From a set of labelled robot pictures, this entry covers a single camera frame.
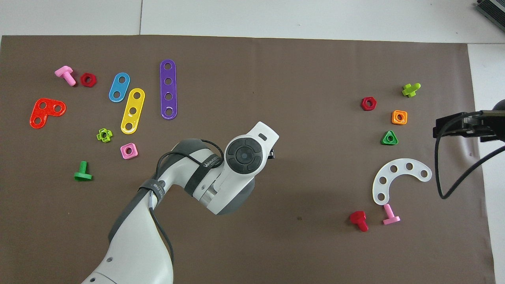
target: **plastic toy bolt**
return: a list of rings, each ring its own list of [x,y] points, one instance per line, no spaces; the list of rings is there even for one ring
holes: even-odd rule
[[[72,68],[65,65],[62,68],[56,70],[55,75],[60,78],[63,77],[69,85],[74,86],[75,80],[74,80],[74,78],[72,78],[72,75],[70,75],[70,73],[72,73],[72,72],[74,72],[74,70],[72,70]]]
[[[401,91],[401,93],[403,93],[404,96],[409,96],[409,98],[412,98],[413,96],[416,95],[416,91],[419,90],[420,88],[421,84],[419,83],[415,83],[413,86],[407,84],[403,86],[403,91]]]
[[[368,231],[368,226],[365,223],[365,220],[367,219],[365,212],[364,211],[356,211],[353,214],[350,215],[349,217],[351,223],[358,225],[360,230],[362,232]]]
[[[79,172],[74,173],[74,179],[76,181],[87,181],[93,178],[92,175],[86,173],[86,167],[88,166],[88,162],[82,161],[79,166]]]
[[[393,224],[395,222],[400,221],[400,217],[395,216],[393,214],[393,210],[391,210],[391,206],[389,204],[384,205],[384,210],[386,210],[386,214],[387,214],[387,219],[383,221],[384,225],[389,225],[389,224]]]

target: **orange square nut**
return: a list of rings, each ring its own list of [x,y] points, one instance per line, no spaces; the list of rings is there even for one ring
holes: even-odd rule
[[[393,124],[404,125],[407,124],[407,112],[395,110],[391,117]]]

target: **purple plastic strip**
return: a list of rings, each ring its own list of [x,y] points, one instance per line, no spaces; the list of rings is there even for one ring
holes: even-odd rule
[[[166,59],[160,64],[161,116],[174,119],[177,115],[177,80],[175,63]]]

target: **plastic toy part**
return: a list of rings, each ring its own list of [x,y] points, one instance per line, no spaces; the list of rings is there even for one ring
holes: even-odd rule
[[[361,100],[361,107],[364,111],[373,111],[377,106],[377,101],[374,97],[365,97]]]
[[[141,88],[135,88],[130,91],[123,121],[121,122],[121,131],[124,134],[133,134],[137,130],[144,99],[145,93]]]
[[[391,116],[391,122],[398,125],[407,124],[407,112],[395,110]]]
[[[75,85],[75,80],[74,78],[72,77],[72,75],[70,75],[70,73],[74,72],[74,70],[72,70],[72,68],[68,67],[68,66],[63,66],[62,68],[58,69],[55,71],[55,75],[60,77],[60,78],[64,78],[65,81],[71,85],[71,86],[74,86]]]
[[[129,160],[133,157],[137,157],[137,146],[133,143],[128,143],[126,145],[121,146],[121,155],[123,155],[123,159]]]
[[[65,103],[41,98],[35,102],[32,115],[30,116],[30,125],[35,129],[42,128],[47,121],[47,116],[61,116],[67,110]]]
[[[107,130],[106,128],[102,128],[98,131],[96,135],[96,139],[102,141],[104,143],[110,142],[112,137],[112,131]]]
[[[367,219],[364,211],[356,211],[349,217],[351,223],[358,225],[362,232],[368,231],[368,226],[365,222]]]
[[[170,59],[160,64],[161,116],[174,119],[177,115],[177,80],[175,62]]]
[[[394,134],[393,130],[390,130],[386,132],[380,143],[389,146],[396,145],[398,144],[398,138],[396,138],[396,135]]]
[[[113,103],[119,103],[126,96],[126,91],[130,85],[130,76],[126,73],[119,73],[114,77],[111,90],[109,91],[109,100]]]
[[[81,76],[81,85],[93,87],[96,84],[96,76],[91,73],[84,73]]]
[[[92,175],[86,173],[86,168],[88,166],[88,162],[82,161],[79,165],[79,172],[74,173],[74,179],[76,181],[87,181],[93,178]]]
[[[391,206],[389,204],[384,204],[384,210],[386,210],[386,214],[387,214],[387,219],[382,221],[384,223],[384,225],[389,225],[389,224],[393,224],[395,222],[400,221],[400,217],[395,216],[393,214],[393,210],[391,210]]]
[[[400,175],[409,174],[422,182],[431,179],[431,170],[425,164],[409,158],[392,160],[382,166],[372,185],[372,196],[378,205],[389,203],[389,186]]]
[[[420,88],[421,84],[419,83],[415,83],[413,86],[407,84],[403,86],[403,91],[401,91],[401,93],[403,93],[404,96],[409,96],[409,98],[412,98],[413,96],[416,95],[416,91],[419,90]]]

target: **white tile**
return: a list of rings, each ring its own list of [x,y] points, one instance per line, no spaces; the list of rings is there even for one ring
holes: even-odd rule
[[[144,0],[141,34],[504,43],[476,1]]]
[[[0,0],[0,34],[139,34],[141,2]]]
[[[475,110],[490,110],[505,99],[505,44],[469,44]],[[480,156],[503,146],[503,142],[479,143]],[[505,153],[482,164],[486,191],[487,218],[494,256],[496,283],[505,283]]]

